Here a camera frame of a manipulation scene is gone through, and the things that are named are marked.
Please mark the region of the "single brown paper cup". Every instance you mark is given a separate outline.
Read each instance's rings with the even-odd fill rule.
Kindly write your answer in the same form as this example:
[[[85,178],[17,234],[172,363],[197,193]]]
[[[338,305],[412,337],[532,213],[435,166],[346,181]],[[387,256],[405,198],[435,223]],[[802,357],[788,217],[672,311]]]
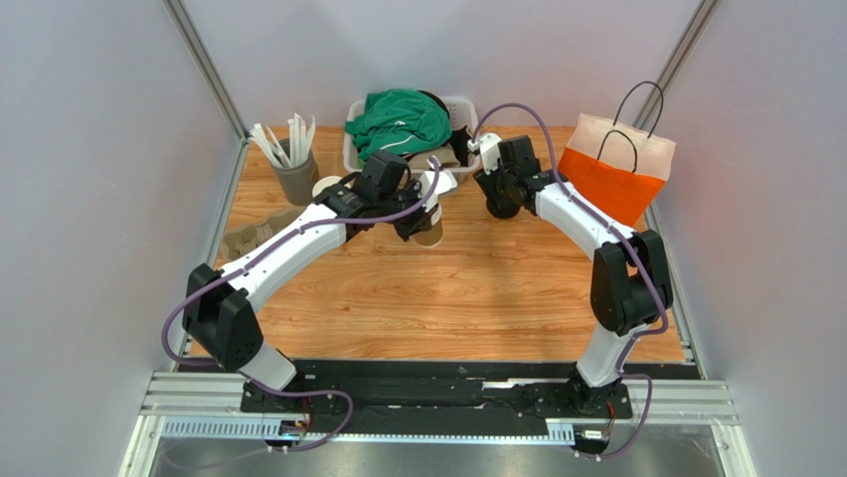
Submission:
[[[443,238],[441,216],[442,208],[440,204],[435,204],[422,228],[412,235],[412,239],[417,245],[424,248],[434,248],[441,243]]]

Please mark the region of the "orange paper bag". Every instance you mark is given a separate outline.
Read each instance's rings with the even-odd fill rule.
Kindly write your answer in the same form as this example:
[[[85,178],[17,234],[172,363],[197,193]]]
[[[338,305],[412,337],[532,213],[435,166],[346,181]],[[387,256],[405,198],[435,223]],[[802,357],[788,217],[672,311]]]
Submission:
[[[620,120],[579,115],[558,171],[615,221],[633,227],[671,175],[677,143]]]

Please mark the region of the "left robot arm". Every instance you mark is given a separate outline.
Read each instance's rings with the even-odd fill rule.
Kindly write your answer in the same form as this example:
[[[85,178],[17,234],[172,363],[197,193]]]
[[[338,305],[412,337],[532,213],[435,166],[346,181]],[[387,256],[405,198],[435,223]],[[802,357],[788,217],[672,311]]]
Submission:
[[[363,170],[325,185],[290,225],[220,269],[197,266],[186,297],[166,322],[208,352],[200,365],[238,373],[256,388],[280,398],[307,398],[290,385],[301,373],[264,337],[256,314],[282,285],[320,256],[379,224],[402,240],[434,230],[440,196],[457,183],[435,157],[413,177],[407,161],[379,151]]]

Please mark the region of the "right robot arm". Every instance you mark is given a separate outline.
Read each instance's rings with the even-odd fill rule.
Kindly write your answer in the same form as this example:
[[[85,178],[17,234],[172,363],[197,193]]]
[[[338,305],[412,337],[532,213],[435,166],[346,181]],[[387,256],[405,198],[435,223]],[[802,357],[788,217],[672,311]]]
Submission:
[[[577,414],[605,409],[635,342],[669,326],[673,291],[662,237],[613,220],[557,170],[544,169],[526,135],[502,139],[485,134],[469,140],[468,151],[481,161],[473,178],[493,217],[511,219],[526,210],[563,233],[591,261],[590,307],[596,325],[565,385],[565,402]]]

